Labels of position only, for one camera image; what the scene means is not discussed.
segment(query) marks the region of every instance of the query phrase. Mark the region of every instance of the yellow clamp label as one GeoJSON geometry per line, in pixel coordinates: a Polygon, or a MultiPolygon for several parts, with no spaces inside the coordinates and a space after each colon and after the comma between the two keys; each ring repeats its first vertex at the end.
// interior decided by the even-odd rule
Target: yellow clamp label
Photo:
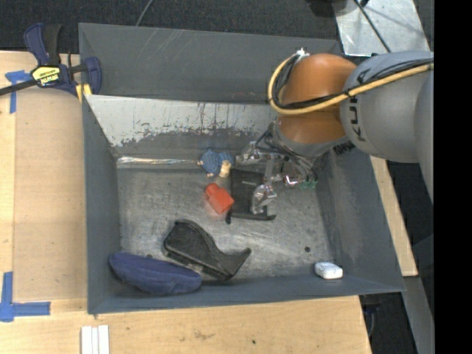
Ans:
{"type": "Polygon", "coordinates": [[[41,84],[46,86],[50,83],[59,81],[60,69],[59,67],[42,66],[31,72],[31,77],[41,84]]]}

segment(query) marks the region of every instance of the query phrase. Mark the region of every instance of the wooden table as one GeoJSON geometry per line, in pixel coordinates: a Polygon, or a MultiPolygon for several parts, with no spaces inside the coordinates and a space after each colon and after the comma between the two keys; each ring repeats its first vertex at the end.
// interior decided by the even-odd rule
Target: wooden table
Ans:
{"type": "MultiPolygon", "coordinates": [[[[0,51],[0,88],[6,72],[35,64],[0,51]]],[[[79,353],[84,325],[109,326],[112,354],[372,352],[357,296],[88,315],[82,134],[70,94],[25,89],[14,114],[0,97],[0,275],[13,271],[14,302],[51,301],[50,316],[0,322],[0,353],[79,353]]],[[[415,276],[386,163],[372,164],[402,273],[415,276]]]]}

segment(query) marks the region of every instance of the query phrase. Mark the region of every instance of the bin floor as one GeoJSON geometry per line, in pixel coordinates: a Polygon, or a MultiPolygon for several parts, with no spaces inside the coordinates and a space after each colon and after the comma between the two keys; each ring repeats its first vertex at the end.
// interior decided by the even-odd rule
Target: bin floor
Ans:
{"type": "Polygon", "coordinates": [[[177,219],[195,221],[231,253],[252,253],[235,277],[275,277],[311,274],[313,264],[332,260],[326,227],[315,190],[288,189],[274,184],[278,195],[268,208],[273,221],[233,218],[230,224],[205,198],[205,186],[216,182],[228,191],[228,178],[207,178],[195,168],[185,170],[118,169],[122,249],[169,260],[163,242],[177,219]]]}

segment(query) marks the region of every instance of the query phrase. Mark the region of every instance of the gray bin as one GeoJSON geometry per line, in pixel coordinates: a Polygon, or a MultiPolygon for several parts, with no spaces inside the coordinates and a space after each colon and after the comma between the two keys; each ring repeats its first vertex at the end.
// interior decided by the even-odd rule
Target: gray bin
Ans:
{"type": "Polygon", "coordinates": [[[89,313],[404,290],[371,162],[356,149],[329,153],[314,190],[276,185],[274,221],[228,225],[207,209],[204,186],[225,181],[208,179],[196,161],[208,148],[236,154],[267,128],[266,83],[300,47],[340,53],[335,41],[310,38],[80,25],[81,57],[97,56],[103,68],[100,94],[83,102],[89,313]],[[252,253],[230,281],[205,277],[178,296],[152,296],[113,275],[116,251],[165,259],[177,218],[203,226],[223,251],[252,253]],[[340,265],[343,278],[316,276],[320,260],[340,265]]]}

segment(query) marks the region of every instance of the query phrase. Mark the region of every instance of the red toy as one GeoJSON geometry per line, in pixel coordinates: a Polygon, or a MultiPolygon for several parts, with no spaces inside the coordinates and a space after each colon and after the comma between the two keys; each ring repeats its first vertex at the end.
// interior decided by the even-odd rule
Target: red toy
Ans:
{"type": "Polygon", "coordinates": [[[205,194],[208,197],[208,202],[218,214],[228,211],[235,202],[224,188],[214,182],[205,187],[205,194]]]}

